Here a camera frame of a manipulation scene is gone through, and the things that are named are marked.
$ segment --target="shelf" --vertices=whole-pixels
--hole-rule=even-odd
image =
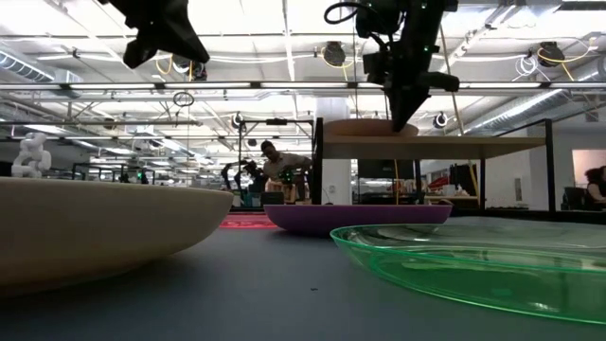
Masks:
[[[325,159],[477,160],[545,144],[543,137],[324,135]]]
[[[474,201],[477,201],[477,197],[476,196],[464,196],[464,195],[455,195],[455,196],[425,195],[425,200],[429,200],[429,201],[439,201],[439,200],[474,200]]]

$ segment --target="beige bowl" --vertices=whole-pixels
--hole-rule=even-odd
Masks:
[[[208,237],[231,193],[0,178],[0,296],[128,271]]]
[[[417,136],[419,128],[406,124],[394,133],[391,131],[391,120],[388,119],[340,119],[324,124],[324,134],[340,136]]]

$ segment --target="man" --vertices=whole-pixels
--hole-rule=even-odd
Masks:
[[[309,171],[312,167],[312,161],[309,157],[293,154],[281,153],[276,150],[274,144],[270,141],[261,143],[261,151],[268,160],[263,165],[263,173],[269,176],[272,181],[279,182],[279,175],[283,171],[301,170],[301,174]],[[294,178],[296,189],[300,200],[305,200],[305,180],[303,176]]]

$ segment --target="gray table surface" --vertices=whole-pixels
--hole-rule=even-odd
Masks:
[[[452,223],[499,224],[495,219]],[[507,224],[536,224],[507,221]],[[606,326],[402,289],[331,240],[218,230],[126,275],[0,302],[0,340],[603,340]]]

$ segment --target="white robot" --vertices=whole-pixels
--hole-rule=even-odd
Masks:
[[[26,135],[26,139],[20,143],[19,156],[12,163],[12,176],[41,178],[43,171],[50,170],[51,157],[50,153],[43,148],[45,142],[46,135],[42,133]],[[22,166],[22,163],[28,159],[31,159],[31,161],[27,166]]]

